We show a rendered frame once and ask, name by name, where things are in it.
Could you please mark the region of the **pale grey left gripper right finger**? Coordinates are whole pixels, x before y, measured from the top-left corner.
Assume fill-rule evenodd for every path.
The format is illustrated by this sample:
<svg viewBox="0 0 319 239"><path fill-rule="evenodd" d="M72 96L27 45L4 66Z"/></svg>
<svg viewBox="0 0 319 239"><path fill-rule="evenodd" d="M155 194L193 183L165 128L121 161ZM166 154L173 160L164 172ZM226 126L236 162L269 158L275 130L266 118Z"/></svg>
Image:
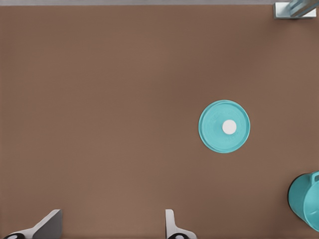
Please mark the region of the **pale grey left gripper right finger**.
<svg viewBox="0 0 319 239"><path fill-rule="evenodd" d="M172 209L165 209L165 236L166 239L197 239L195 233L181 229L175 224Z"/></svg>

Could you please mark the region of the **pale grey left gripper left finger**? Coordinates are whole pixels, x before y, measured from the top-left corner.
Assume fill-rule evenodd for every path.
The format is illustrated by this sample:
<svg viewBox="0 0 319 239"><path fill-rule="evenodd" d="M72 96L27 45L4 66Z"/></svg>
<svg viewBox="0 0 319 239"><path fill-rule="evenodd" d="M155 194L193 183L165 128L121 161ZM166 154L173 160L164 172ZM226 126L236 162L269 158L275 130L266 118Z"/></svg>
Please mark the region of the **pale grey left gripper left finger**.
<svg viewBox="0 0 319 239"><path fill-rule="evenodd" d="M60 239L61 235L62 209L55 209L35 226L13 232L3 239Z"/></svg>

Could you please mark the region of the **teal pot lid white knob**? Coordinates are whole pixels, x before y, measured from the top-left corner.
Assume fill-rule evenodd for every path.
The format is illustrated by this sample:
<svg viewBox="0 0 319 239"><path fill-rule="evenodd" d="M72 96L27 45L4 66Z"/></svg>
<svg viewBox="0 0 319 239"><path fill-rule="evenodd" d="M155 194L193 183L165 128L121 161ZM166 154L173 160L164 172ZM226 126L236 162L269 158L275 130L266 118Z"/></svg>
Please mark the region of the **teal pot lid white knob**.
<svg viewBox="0 0 319 239"><path fill-rule="evenodd" d="M198 122L199 136L204 145L218 153L238 150L249 137L250 119L244 108L231 100L209 104Z"/></svg>

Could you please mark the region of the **teal pot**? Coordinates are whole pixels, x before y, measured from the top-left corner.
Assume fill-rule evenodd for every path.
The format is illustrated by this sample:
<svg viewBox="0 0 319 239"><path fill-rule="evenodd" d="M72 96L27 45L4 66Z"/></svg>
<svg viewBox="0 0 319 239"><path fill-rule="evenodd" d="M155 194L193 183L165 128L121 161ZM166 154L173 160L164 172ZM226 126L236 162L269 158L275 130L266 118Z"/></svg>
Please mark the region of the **teal pot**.
<svg viewBox="0 0 319 239"><path fill-rule="evenodd" d="M319 232L319 170L302 174L292 182L288 202L300 219Z"/></svg>

